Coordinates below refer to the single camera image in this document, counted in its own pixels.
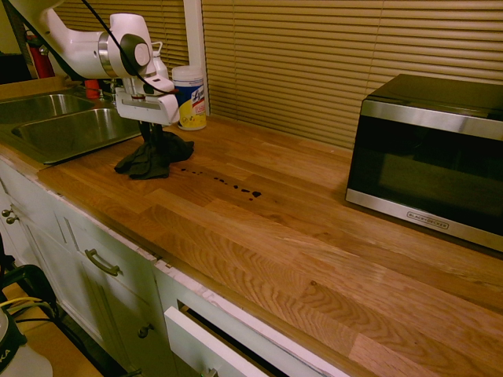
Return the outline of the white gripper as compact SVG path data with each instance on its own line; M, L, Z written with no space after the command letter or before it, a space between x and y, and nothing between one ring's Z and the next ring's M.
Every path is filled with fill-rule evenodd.
M118 88L116 89L116 109L122 118L141 121L140 131L144 142L149 143L152 135L154 145L163 143L162 126L170 126L180 119L178 102L174 94L135 99L124 88Z

